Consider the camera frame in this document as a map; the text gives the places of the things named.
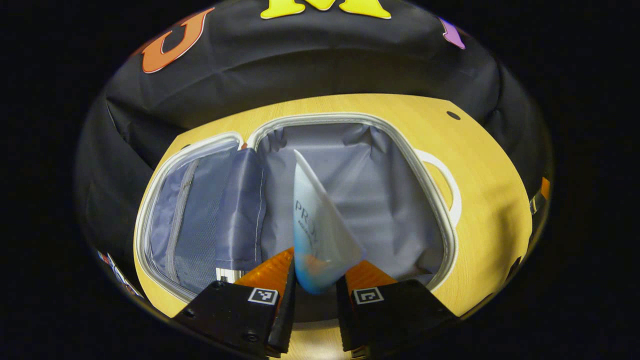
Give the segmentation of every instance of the white handle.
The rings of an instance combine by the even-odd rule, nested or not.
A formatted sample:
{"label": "white handle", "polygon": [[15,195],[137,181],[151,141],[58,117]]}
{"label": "white handle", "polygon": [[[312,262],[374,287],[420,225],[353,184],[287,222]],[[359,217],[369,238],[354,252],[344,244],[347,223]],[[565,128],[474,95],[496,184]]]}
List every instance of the white handle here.
{"label": "white handle", "polygon": [[444,179],[447,181],[449,185],[449,189],[451,190],[451,196],[453,201],[451,202],[451,209],[449,209],[449,216],[451,217],[451,222],[453,223],[453,227],[458,226],[458,222],[460,221],[460,216],[462,216],[462,198],[460,196],[460,189],[458,188],[458,184],[456,180],[453,178],[451,171],[447,168],[447,165],[444,165],[442,161],[440,161],[435,156],[431,155],[428,152],[424,152],[422,150],[414,149],[415,153],[418,155],[418,158],[421,161],[432,164],[442,175]]}

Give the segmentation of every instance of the black background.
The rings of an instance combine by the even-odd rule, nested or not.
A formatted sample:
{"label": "black background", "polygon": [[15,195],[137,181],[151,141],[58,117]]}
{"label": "black background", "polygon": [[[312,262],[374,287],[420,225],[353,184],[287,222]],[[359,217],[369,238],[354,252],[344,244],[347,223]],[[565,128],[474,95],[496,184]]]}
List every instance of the black background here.
{"label": "black background", "polygon": [[[71,167],[83,118],[126,57],[201,1],[14,3],[3,36],[10,213],[4,322],[18,358],[228,358],[129,302],[74,223]],[[423,4],[495,51],[538,100],[556,151],[549,223],[508,287],[420,357],[632,353],[637,284],[629,158],[637,106],[632,6],[606,2]]]}

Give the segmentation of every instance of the white zipper trim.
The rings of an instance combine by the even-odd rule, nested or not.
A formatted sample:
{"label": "white zipper trim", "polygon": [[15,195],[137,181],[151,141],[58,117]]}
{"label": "white zipper trim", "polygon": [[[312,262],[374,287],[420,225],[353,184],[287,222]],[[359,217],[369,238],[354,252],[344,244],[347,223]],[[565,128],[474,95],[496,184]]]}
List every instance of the white zipper trim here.
{"label": "white zipper trim", "polygon": [[[417,176],[422,190],[425,192],[427,200],[431,205],[431,209],[436,213],[440,233],[445,239],[442,265],[427,285],[430,291],[435,291],[449,278],[458,259],[458,233],[456,232],[449,214],[449,209],[447,209],[446,201],[440,189],[436,186],[431,174],[427,171],[424,163],[418,158],[404,134],[393,126],[393,124],[366,113],[311,113],[293,115],[274,119],[258,127],[251,136],[249,136],[247,147],[255,149],[258,143],[260,143],[268,133],[285,126],[345,123],[365,124],[384,131],[398,146],[404,158],[409,163],[409,166],[412,168],[413,173]],[[446,219],[444,223],[440,221],[440,219],[443,218]]]}
{"label": "white zipper trim", "polygon": [[168,158],[160,166],[156,175],[151,180],[147,196],[142,202],[141,209],[138,212],[136,219],[136,238],[134,241],[136,244],[138,263],[140,264],[140,267],[142,267],[143,271],[147,273],[153,281],[160,285],[160,287],[187,303],[195,298],[196,294],[172,282],[156,268],[155,264],[153,264],[153,261],[150,259],[151,244],[149,239],[151,227],[148,226],[148,223],[156,206],[160,189],[167,175],[174,171],[178,166],[207,155],[210,151],[216,148],[216,145],[225,140],[235,140],[238,143],[238,149],[241,149],[243,145],[242,135],[235,131],[230,131],[195,142],[190,146],[179,150]]}

